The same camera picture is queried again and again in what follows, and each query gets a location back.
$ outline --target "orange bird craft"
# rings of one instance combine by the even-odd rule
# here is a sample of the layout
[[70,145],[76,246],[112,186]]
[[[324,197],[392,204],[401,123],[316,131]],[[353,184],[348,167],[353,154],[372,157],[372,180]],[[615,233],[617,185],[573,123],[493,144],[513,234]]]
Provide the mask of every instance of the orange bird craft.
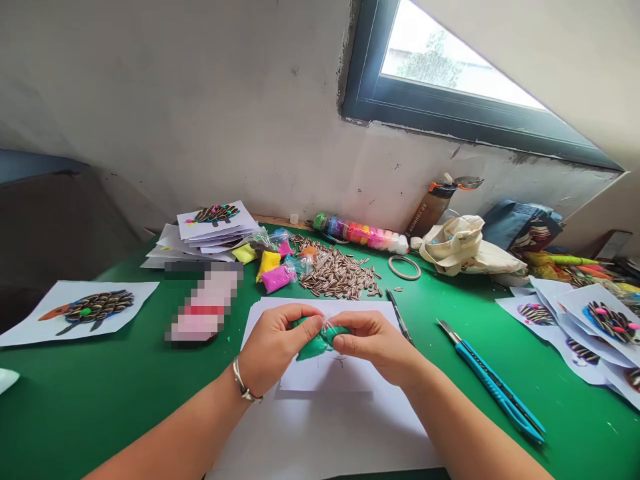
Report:
[[50,320],[64,315],[70,323],[64,330],[55,334],[56,337],[64,335],[80,323],[91,323],[90,331],[97,330],[105,319],[116,315],[133,305],[133,294],[126,290],[94,293],[75,302],[54,308],[44,314],[38,321]]

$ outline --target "window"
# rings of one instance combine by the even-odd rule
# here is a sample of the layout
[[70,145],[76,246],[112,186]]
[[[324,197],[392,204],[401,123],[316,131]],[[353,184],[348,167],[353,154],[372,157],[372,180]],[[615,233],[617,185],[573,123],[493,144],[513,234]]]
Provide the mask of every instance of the window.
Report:
[[409,0],[362,0],[342,114],[621,170]]

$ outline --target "window frame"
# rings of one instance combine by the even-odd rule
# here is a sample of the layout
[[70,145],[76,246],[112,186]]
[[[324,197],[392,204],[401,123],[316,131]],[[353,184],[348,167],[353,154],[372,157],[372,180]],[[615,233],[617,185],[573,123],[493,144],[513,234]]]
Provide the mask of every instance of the window frame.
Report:
[[362,0],[342,116],[624,171],[554,114],[381,73],[400,0]]

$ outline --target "stack of paper cards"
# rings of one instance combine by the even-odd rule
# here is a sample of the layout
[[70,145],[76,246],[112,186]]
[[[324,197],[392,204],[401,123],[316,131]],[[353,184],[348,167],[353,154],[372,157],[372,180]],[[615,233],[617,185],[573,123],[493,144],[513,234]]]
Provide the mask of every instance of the stack of paper cards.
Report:
[[142,268],[163,269],[183,261],[235,261],[231,250],[258,230],[241,201],[177,216],[178,225],[165,225],[160,240]]
[[533,295],[496,302],[550,342],[569,368],[592,385],[606,385],[640,409],[640,319],[600,284],[531,278]]

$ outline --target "person's right hand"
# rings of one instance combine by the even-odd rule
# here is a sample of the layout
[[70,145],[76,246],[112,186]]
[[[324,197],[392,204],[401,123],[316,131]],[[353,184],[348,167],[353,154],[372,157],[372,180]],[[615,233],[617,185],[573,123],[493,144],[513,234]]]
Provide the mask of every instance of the person's right hand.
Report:
[[353,332],[353,335],[336,336],[334,349],[342,355],[369,360],[385,380],[400,388],[408,387],[415,380],[419,366],[427,362],[376,310],[346,311],[329,321]]

